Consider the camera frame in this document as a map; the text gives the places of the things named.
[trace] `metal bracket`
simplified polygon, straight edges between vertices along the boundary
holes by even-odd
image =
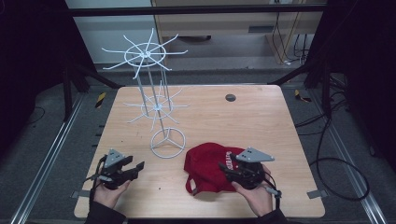
[[[108,155],[107,155],[104,167],[107,168],[109,166],[112,166],[112,165],[116,164],[117,162],[122,161],[123,159],[125,159],[124,155],[122,155],[118,151],[111,148],[108,151]]]
[[[312,190],[306,193],[309,197],[309,199],[314,199],[314,198],[326,198],[329,196],[329,193],[326,190]]]
[[[82,189],[81,191],[73,191],[72,194],[70,194],[70,198],[77,199],[78,197],[85,197],[89,198],[90,197],[90,191]]]
[[[248,147],[239,155],[236,156],[239,161],[245,162],[260,162],[260,161],[274,161],[275,158],[268,154],[265,154],[253,147]]]

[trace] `table top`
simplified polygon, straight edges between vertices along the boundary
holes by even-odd
[[[202,143],[214,142],[226,147],[254,147],[275,157],[275,161],[265,165],[282,191],[281,209],[286,217],[324,215],[322,200],[311,200],[306,194],[317,186],[278,86],[169,86],[172,111],[166,111],[169,102],[165,98],[158,98],[164,113],[169,115],[163,118],[163,127],[180,130],[186,139],[185,149],[172,159],[162,159],[150,149],[151,138],[162,126],[154,116],[151,87],[143,90],[148,97],[148,116],[137,87],[119,89],[87,173],[94,174],[97,162],[111,148],[134,156],[123,170],[145,162],[139,177],[121,195],[116,210],[136,218],[255,217],[238,193],[201,192],[191,196],[186,191],[186,152]],[[157,95],[164,95],[163,88],[154,90]],[[228,94],[235,96],[233,102],[226,100]],[[178,148],[162,146],[157,151],[166,156],[175,154]],[[83,189],[91,187],[87,181]],[[88,211],[88,198],[80,197],[76,217],[86,217]]]

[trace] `red baseball cap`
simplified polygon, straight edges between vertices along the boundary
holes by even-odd
[[[189,173],[186,190],[192,195],[202,191],[235,191],[220,170],[219,162],[235,170],[237,162],[231,160],[230,154],[238,155],[242,151],[244,149],[239,147],[224,147],[216,143],[203,143],[190,149],[184,161],[184,170]],[[195,182],[195,189],[191,187],[191,180]]]

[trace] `human hand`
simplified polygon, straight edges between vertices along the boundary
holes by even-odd
[[[271,174],[270,170],[265,165],[262,165],[262,168],[265,173]],[[255,189],[244,189],[240,184],[234,181],[232,185],[236,192],[245,197],[248,205],[256,216],[262,217],[273,211],[272,194],[265,189],[265,187],[270,188],[270,186],[265,181],[262,181],[261,185]]]
[[[117,189],[108,189],[102,182],[100,182],[100,180],[98,180],[98,182],[99,185],[96,188],[93,201],[114,209],[121,194],[128,189],[131,180],[125,181],[125,183],[120,185]]]

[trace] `black wire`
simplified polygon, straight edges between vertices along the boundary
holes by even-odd
[[[342,101],[338,102],[337,104],[333,105],[333,106],[332,106],[332,111],[338,110],[338,109],[339,109],[341,106],[343,106],[345,103],[346,103],[346,100],[342,100]],[[306,120],[303,121],[303,122],[300,122],[300,123],[295,124],[294,127],[295,127],[295,128],[300,128],[300,127],[306,126],[306,125],[311,124],[311,123],[313,123],[313,122],[315,122],[315,121],[317,121],[317,120],[319,120],[319,119],[321,119],[321,118],[323,118],[323,117],[325,117],[325,116],[326,116],[325,114],[316,115],[316,116],[314,116],[314,117],[312,117],[312,118],[310,118],[310,119],[306,119]]]
[[[315,134],[320,134],[322,132],[318,132],[318,133],[299,133],[299,136],[307,136],[307,135],[315,135]]]
[[[265,183],[269,184],[271,188],[276,190],[276,182],[275,182],[274,178],[270,174],[268,174],[267,172],[264,171],[264,173],[270,177],[269,180],[267,178],[264,178]]]
[[[331,81],[331,86],[341,90],[341,91],[346,91],[347,90],[347,86],[342,83],[341,81],[339,81],[338,79],[330,76],[330,81]]]
[[[296,51],[297,51],[296,47],[297,47],[297,42],[298,42],[299,39],[300,39],[300,35],[297,35],[296,41],[294,42],[294,47],[293,47],[293,49],[294,49],[294,51],[293,51],[294,57],[298,57],[298,55],[296,54]]]
[[[276,4],[280,4],[280,2],[278,0],[275,0],[275,3]],[[280,43],[282,45],[283,53],[285,54],[286,58],[289,59],[289,63],[291,63],[291,62],[297,61],[299,59],[291,59],[291,58],[289,58],[288,54],[285,51],[285,45],[283,43],[282,35],[280,34],[280,30],[279,30],[279,14],[280,14],[279,12],[276,13],[276,23],[275,23],[275,26],[274,26],[274,30],[272,32],[272,41],[273,41],[274,48],[276,50],[276,54],[277,54],[280,62],[283,63],[282,62],[282,57],[280,56],[279,51],[277,50],[277,47],[276,47],[276,44],[275,44],[275,31],[277,30],[277,33],[278,33],[279,39],[280,39]]]
[[[106,158],[107,158],[107,156],[104,156],[102,159],[100,159],[99,162],[98,162],[98,164],[97,164],[97,166],[96,166],[95,174],[92,175],[91,177],[85,179],[85,181],[87,181],[87,180],[89,180],[89,179],[92,179],[92,180],[93,180],[92,188],[91,188],[91,190],[90,190],[90,208],[91,208],[91,205],[92,205],[92,202],[93,202],[93,198],[94,198],[94,196],[95,196],[96,189],[101,185],[101,183],[99,183],[98,185],[96,185],[96,180],[97,180],[97,177],[99,176],[99,169],[100,169],[100,166],[101,166],[101,164],[102,164],[103,162],[105,162]]]
[[[36,106],[35,109],[41,109],[41,110],[43,111],[43,113],[41,114],[40,118],[35,119],[35,120],[33,120],[33,121],[30,121],[30,122],[27,122],[26,125],[33,124],[33,123],[38,122],[38,121],[41,120],[41,119],[44,117],[44,115],[46,114],[46,110],[45,110],[43,107],[41,107],[41,106]]]
[[[303,45],[303,55],[301,56],[302,57],[302,59],[303,59],[303,63],[305,63],[305,59],[306,59],[306,57],[307,57],[307,55],[305,54],[305,51],[306,51],[306,39],[308,38],[308,34],[305,34],[305,37],[304,37],[304,45]]]
[[[323,186],[324,186],[328,191],[330,191],[331,193],[333,193],[335,196],[337,196],[337,197],[339,197],[339,198],[342,198],[342,199],[344,199],[344,200],[347,200],[347,201],[352,201],[352,202],[361,201],[361,200],[363,200],[364,198],[366,198],[366,197],[368,196],[368,194],[370,193],[370,185],[369,185],[369,182],[368,182],[368,180],[367,180],[367,177],[366,177],[356,166],[354,166],[354,165],[351,164],[350,162],[343,161],[343,160],[338,159],[338,158],[332,158],[332,157],[324,157],[324,158],[320,158],[320,157],[319,157],[321,144],[322,144],[322,142],[323,142],[323,137],[324,137],[324,134],[326,133],[326,130],[327,130],[328,127],[330,126],[330,122],[331,122],[331,121],[332,121],[331,119],[327,119],[326,124],[325,124],[325,126],[324,126],[324,128],[323,128],[323,131],[322,131],[322,133],[321,133],[321,136],[320,136],[320,138],[319,138],[318,149],[317,149],[317,158],[316,158],[314,161],[312,161],[311,163],[309,163],[309,165],[310,165],[310,166],[313,165],[313,164],[316,165],[317,172],[318,172],[318,178],[319,178],[320,182],[323,184]],[[364,194],[363,194],[362,196],[360,196],[360,197],[357,197],[357,198],[356,198],[356,197],[348,197],[348,196],[342,195],[342,194],[336,192],[334,189],[330,188],[330,187],[326,184],[326,182],[323,180],[323,177],[322,177],[322,175],[321,175],[321,172],[320,172],[320,169],[319,169],[319,162],[320,162],[320,161],[339,161],[339,162],[341,162],[341,163],[344,163],[344,164],[346,164],[346,165],[352,167],[352,168],[353,168],[355,171],[357,171],[357,172],[361,175],[361,177],[363,177],[363,179],[364,179],[364,182],[365,182],[365,184],[366,184],[366,191],[364,192]]]

